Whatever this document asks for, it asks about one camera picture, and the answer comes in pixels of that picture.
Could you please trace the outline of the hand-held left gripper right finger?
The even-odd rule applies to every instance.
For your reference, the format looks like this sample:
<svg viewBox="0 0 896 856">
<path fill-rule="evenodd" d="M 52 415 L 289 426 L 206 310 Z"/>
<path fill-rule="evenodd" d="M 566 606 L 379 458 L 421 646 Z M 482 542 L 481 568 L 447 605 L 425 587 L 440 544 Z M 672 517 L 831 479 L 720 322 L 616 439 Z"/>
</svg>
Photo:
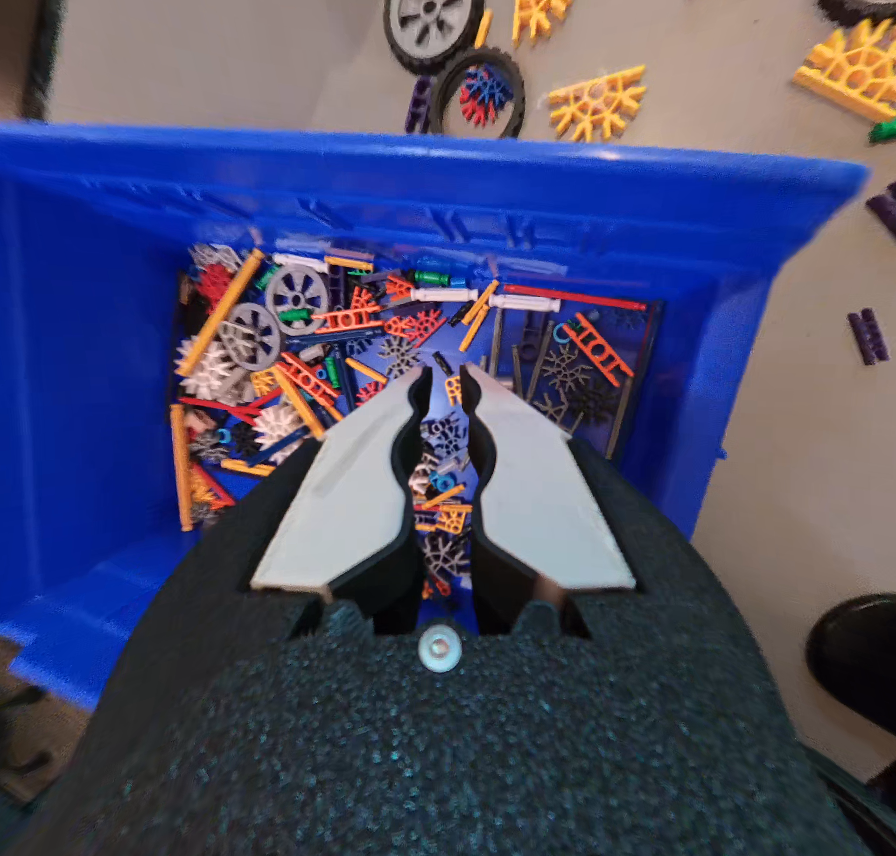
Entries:
<svg viewBox="0 0 896 856">
<path fill-rule="evenodd" d="M 462 366 L 461 382 L 485 544 L 567 592 L 633 590 L 571 435 L 473 363 Z"/>
</svg>

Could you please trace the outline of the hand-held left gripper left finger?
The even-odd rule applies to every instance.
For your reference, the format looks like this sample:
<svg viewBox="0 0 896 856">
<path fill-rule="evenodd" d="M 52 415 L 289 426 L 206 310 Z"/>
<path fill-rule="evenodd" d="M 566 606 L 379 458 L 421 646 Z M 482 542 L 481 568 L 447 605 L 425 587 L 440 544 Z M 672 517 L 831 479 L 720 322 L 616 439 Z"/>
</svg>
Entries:
<svg viewBox="0 0 896 856">
<path fill-rule="evenodd" d="M 337 422 L 301 482 L 251 588 L 396 601 L 420 581 L 409 478 L 432 369 L 419 366 Z"/>
</svg>

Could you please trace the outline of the pile of construction pieces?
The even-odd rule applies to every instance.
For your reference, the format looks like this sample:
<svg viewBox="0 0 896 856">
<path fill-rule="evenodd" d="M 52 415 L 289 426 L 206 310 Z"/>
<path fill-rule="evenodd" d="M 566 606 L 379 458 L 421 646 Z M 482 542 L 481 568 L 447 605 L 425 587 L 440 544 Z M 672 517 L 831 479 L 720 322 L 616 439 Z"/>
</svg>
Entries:
<svg viewBox="0 0 896 856">
<path fill-rule="evenodd" d="M 662 306 L 556 287 L 476 286 L 442 267 L 376 267 L 373 256 L 247 257 L 197 244 L 182 276 L 185 337 L 174 357 L 171 427 L 185 530 L 238 496 L 219 476 L 269 476 L 406 372 L 433 389 L 409 487 L 426 565 L 423 598 L 457 609 L 471 589 L 475 472 L 462 407 L 444 381 L 479 367 L 569 434 L 621 448 Z M 239 278 L 245 288 L 237 296 Z"/>
</svg>

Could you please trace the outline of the blue plastic storage bin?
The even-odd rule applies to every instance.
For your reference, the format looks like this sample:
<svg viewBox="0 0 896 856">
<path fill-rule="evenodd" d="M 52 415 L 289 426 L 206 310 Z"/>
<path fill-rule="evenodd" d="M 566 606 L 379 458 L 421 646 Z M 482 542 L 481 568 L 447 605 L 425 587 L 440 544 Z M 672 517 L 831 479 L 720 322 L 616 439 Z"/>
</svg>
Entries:
<svg viewBox="0 0 896 856">
<path fill-rule="evenodd" d="M 685 536 L 770 287 L 870 176 L 831 159 L 374 135 L 3 124 L 2 638 L 95 708 L 196 540 L 177 518 L 176 279 L 196 243 L 646 302 L 623 475 Z"/>
</svg>

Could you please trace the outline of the black round disc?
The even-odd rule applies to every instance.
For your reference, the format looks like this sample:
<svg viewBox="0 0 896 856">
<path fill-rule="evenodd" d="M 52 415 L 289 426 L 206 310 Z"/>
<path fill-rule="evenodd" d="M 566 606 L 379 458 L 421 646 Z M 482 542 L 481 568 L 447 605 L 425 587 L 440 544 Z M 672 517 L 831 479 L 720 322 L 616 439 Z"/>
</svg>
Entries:
<svg viewBox="0 0 896 856">
<path fill-rule="evenodd" d="M 833 604 L 805 638 L 814 705 L 843 765 L 894 789 L 895 593 Z"/>
</svg>

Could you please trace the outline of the purple clip connector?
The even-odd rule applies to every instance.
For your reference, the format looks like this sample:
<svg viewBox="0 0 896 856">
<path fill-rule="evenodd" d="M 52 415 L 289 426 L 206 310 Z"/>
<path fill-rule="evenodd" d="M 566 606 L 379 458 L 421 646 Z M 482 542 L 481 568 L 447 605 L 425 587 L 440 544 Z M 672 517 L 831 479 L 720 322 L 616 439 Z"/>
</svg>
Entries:
<svg viewBox="0 0 896 856">
<path fill-rule="evenodd" d="M 848 313 L 847 323 L 865 366 L 890 360 L 890 351 L 873 309 Z"/>
<path fill-rule="evenodd" d="M 430 104 L 434 78 L 420 76 L 414 83 L 404 124 L 405 133 L 425 134 L 430 130 Z"/>
<path fill-rule="evenodd" d="M 887 185 L 885 190 L 869 197 L 866 201 L 868 211 L 878 219 L 894 239 L 896 234 L 895 190 L 896 184 L 893 181 Z"/>
</svg>

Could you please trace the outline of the black tire with inner connectors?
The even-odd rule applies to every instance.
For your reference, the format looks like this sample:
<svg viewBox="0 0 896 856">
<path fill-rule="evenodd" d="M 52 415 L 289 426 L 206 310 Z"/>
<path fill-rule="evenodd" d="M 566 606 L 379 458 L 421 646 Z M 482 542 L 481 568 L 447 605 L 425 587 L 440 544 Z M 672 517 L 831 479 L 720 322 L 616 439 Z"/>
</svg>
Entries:
<svg viewBox="0 0 896 856">
<path fill-rule="evenodd" d="M 486 128 L 499 124 L 498 138 L 517 138 L 527 104 L 521 69 L 497 48 L 466 49 L 453 56 L 435 79 L 429 110 L 431 133 L 445 133 L 453 108 L 465 122 Z"/>
</svg>

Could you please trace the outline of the grey wheel with black tire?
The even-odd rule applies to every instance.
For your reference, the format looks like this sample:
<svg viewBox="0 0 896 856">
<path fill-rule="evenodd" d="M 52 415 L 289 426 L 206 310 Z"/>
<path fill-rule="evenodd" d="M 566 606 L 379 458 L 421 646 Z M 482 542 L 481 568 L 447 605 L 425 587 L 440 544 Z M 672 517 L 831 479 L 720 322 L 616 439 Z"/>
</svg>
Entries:
<svg viewBox="0 0 896 856">
<path fill-rule="evenodd" d="M 472 46 L 484 9 L 485 0 L 385 0 L 385 37 L 405 70 L 432 76 Z"/>
</svg>

